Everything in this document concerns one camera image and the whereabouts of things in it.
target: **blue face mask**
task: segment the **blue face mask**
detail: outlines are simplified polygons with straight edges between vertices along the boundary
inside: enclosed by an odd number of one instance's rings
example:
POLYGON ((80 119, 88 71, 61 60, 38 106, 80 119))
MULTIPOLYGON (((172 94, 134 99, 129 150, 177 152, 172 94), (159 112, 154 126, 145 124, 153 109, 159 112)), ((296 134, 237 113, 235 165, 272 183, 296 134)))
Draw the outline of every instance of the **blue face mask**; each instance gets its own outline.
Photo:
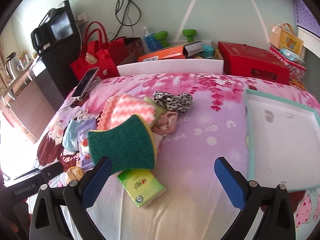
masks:
POLYGON ((79 122, 71 119, 66 132, 62 139, 62 146, 70 152, 79 151, 77 127, 84 123, 85 120, 79 122))

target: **red box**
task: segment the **red box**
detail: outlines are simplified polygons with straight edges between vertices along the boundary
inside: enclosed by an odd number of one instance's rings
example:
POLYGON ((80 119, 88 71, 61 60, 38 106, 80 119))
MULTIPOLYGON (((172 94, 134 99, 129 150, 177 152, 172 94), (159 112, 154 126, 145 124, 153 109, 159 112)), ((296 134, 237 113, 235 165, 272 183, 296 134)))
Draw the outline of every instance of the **red box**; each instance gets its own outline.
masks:
POLYGON ((297 81, 301 81, 304 73, 307 71, 307 69, 302 66, 301 64, 297 62, 293 62, 291 60, 288 60, 285 56, 283 56, 278 49, 276 49, 273 46, 270 46, 269 51, 275 55, 283 64, 289 69, 290 72, 290 78, 296 79, 297 81))
POLYGON ((221 41, 218 47, 227 75, 260 78, 289 85, 289 69, 269 51, 246 44, 221 41))

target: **green dumbbell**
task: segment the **green dumbbell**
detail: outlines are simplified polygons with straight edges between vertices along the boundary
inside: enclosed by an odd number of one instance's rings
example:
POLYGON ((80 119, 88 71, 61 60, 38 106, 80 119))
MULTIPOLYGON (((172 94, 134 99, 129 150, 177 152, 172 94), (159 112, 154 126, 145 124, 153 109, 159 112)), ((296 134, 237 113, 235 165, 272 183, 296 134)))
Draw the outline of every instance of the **green dumbbell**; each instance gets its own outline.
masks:
POLYGON ((193 42, 193 36, 197 35, 197 31, 194 29, 188 29, 182 31, 183 36, 186 36, 188 38, 188 42, 193 42))
POLYGON ((164 48, 169 47, 169 43, 167 42, 167 39, 166 39, 166 37, 168 37, 167 31, 155 33, 155 34, 153 34, 153 36, 156 40, 161 42, 161 44, 164 48))

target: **water bottle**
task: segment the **water bottle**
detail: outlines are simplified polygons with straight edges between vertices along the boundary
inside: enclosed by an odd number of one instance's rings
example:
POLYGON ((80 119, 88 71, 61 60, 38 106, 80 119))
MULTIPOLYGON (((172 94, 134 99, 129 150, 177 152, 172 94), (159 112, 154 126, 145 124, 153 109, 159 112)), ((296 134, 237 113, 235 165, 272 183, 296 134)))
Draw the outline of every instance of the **water bottle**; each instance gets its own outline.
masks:
POLYGON ((159 44, 157 43, 156 39, 153 37, 152 34, 149 33, 148 26, 143 27, 143 29, 145 31, 144 40, 145 40, 150 52, 161 49, 161 48, 159 48, 159 44))

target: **white wall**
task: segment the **white wall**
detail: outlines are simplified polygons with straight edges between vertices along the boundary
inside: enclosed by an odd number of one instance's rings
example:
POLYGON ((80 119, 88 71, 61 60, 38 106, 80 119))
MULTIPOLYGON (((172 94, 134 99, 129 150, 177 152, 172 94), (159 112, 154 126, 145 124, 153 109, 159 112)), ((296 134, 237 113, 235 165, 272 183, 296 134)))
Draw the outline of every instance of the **white wall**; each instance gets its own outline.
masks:
POLYGON ((4 30, 1 33, 1 40, 3 42, 4 56, 8 57, 12 52, 21 53, 18 49, 16 38, 14 36, 12 19, 9 20, 4 30))
MULTIPOLYGON (((24 0, 12 16, 13 30, 19 51, 33 52, 30 33, 38 26, 46 12, 62 0, 24 0)), ((74 15, 86 12, 89 21, 102 22, 108 32, 116 32, 119 23, 114 11, 116 0, 69 0, 74 15)), ((134 36, 143 36, 143 26, 154 32, 167 30, 168 40, 175 39, 191 0, 133 0, 142 11, 141 21, 134 27, 134 36)), ((132 21, 137 19, 137 10, 130 7, 132 21)), ((198 31, 198 40, 230 41, 267 49, 266 39, 272 23, 294 24, 293 0, 196 0, 186 28, 198 31)), ((121 35, 131 36, 129 27, 121 35)))

